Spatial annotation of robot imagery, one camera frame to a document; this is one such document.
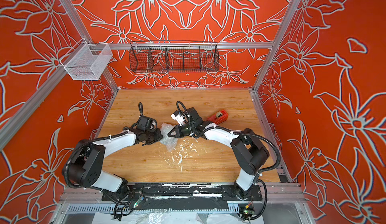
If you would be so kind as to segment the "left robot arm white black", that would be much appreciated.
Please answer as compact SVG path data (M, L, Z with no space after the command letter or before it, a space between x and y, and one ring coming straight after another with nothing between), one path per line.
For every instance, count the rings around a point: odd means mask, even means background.
M103 170L104 159L126 147L136 144L151 145L163 138L161 130L141 131L125 128L121 133L93 140L83 139L71 153L62 175L70 188L91 188L109 192L121 192L125 180Z

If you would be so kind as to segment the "clear bubble wrap sheet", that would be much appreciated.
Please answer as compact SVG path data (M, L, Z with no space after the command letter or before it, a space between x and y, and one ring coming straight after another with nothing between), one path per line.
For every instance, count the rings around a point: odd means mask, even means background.
M173 137L168 136L168 133L170 131L172 131L173 129L174 129L174 126L172 126L171 124L168 124L168 123L163 123L161 125L161 128L160 128L161 134L163 136L163 138L160 140L160 142L166 146L166 149L168 152L172 152L178 143L177 138L173 138Z

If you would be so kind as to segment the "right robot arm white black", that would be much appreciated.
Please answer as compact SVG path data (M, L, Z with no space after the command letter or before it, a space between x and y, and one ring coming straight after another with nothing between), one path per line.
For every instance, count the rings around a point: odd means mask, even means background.
M232 195L240 200L250 196L251 189L266 171L276 169L281 162L279 149L253 130L231 130L210 120L203 120L195 108L176 110L171 118L178 122L168 133L172 138L192 137L215 141L232 149L240 166Z

